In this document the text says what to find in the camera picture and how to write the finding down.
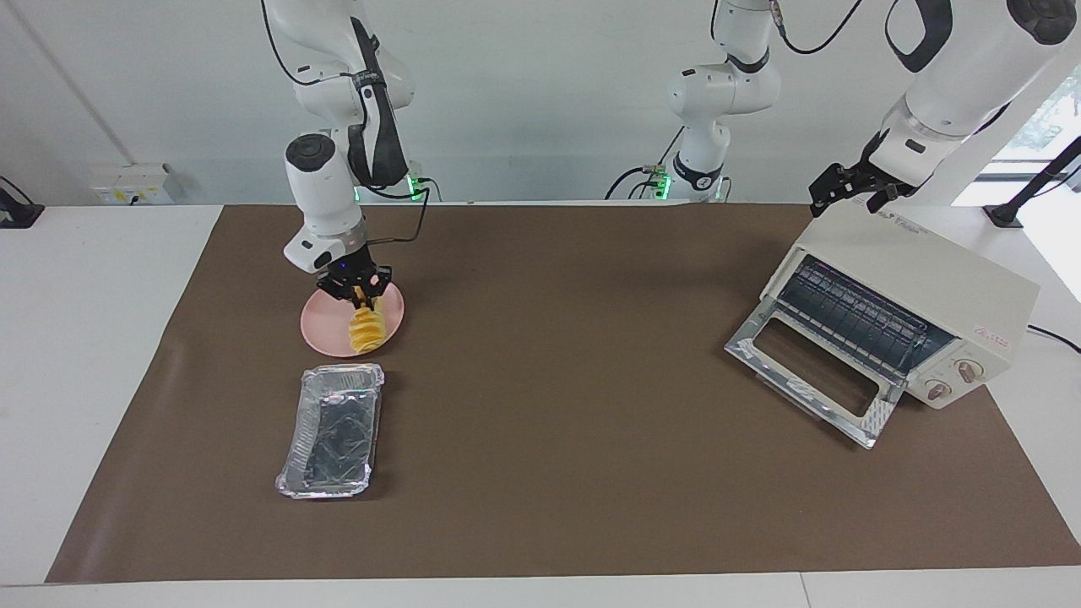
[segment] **black stand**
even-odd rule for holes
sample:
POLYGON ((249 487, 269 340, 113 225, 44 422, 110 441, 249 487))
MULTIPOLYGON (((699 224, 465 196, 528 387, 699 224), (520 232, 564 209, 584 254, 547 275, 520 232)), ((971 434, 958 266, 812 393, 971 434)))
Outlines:
POLYGON ((44 210, 40 204, 23 204, 0 188, 0 228, 29 228, 44 210))
POLYGON ((1066 146, 1063 154, 1049 162, 1039 175, 1032 177, 1032 181, 1017 193, 1017 196, 1010 199, 1010 202, 997 207, 988 204, 984 207, 984 213, 987 214, 992 224, 1000 228, 1023 228, 1022 223, 1017 221, 1017 212, 1020 211, 1020 208, 1079 156, 1081 156, 1081 137, 1073 140, 1073 143, 1066 146))

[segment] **aluminum foil tray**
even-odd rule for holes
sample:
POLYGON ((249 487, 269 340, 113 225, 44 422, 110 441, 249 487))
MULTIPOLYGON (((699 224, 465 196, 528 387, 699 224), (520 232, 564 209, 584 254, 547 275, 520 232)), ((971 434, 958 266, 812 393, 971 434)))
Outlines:
POLYGON ((363 492, 375 462, 384 376, 375 364, 304 372, 296 429, 277 487, 293 499, 363 492))

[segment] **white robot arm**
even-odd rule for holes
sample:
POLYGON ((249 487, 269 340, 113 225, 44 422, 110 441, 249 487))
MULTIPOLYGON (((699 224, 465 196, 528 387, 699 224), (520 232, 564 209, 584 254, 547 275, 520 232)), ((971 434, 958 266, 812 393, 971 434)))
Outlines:
POLYGON ((685 127, 683 143, 667 169, 671 198, 716 197, 731 135, 725 116, 772 106, 780 95, 780 76, 770 62, 773 17, 769 0, 723 0, 713 39, 728 52, 718 65, 683 70, 668 88, 668 105, 685 127))
POLYGON ((408 175, 395 109, 413 101, 412 77, 370 32, 360 0, 265 0, 265 10, 268 30, 273 24, 297 44, 333 57, 291 75, 297 101, 334 127, 301 135, 285 150, 289 183, 304 212, 285 257, 318 273, 319 288, 334 298, 373 306, 391 273, 372 261, 355 188, 386 188, 408 175))
POLYGON ((1075 0, 915 0, 923 39, 890 47, 916 80, 856 164, 831 164, 811 185, 817 217, 833 202, 875 193, 876 212, 915 194, 969 137, 993 122, 1064 48, 1075 0))

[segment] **pink plate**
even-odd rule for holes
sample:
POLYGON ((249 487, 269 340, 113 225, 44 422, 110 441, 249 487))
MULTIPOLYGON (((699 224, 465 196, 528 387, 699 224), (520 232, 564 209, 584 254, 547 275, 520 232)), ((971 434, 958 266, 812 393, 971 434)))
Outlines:
MULTIPOLYGON (((405 316, 405 301, 398 286, 390 283, 379 303, 383 319, 387 323, 387 341, 402 325, 405 316)), ((349 321, 356 309, 352 304, 334 300, 325 291, 311 294, 301 313, 301 333, 304 341, 317 352, 331 357, 348 358, 359 355, 349 345, 349 321)))

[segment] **white wall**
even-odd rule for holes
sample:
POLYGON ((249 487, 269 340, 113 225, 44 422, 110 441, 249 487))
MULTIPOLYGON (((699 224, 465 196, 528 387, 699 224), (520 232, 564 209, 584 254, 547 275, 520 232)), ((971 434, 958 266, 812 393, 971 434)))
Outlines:
MULTIPOLYGON (((141 162, 166 162, 190 202, 286 202, 281 150, 320 127, 293 100, 265 40, 256 0, 0 0, 0 170, 52 203, 89 200, 94 163, 121 157, 27 35, 21 11, 141 162), (17 124, 36 160, 6 144, 17 124)), ((798 43, 822 40, 850 0, 785 4, 798 43)), ((908 72, 882 39, 889 2, 868 2, 826 52, 779 41, 776 106, 730 120, 733 199, 806 200, 806 185, 855 160, 908 72)), ((668 80, 720 62, 708 0, 369 0, 373 28, 413 70, 399 115, 411 155, 450 199, 599 198, 633 164, 656 161, 679 127, 668 80)), ((310 54, 282 41, 286 62, 310 54)), ((1070 52, 920 195, 948 203, 1081 61, 1070 52)))

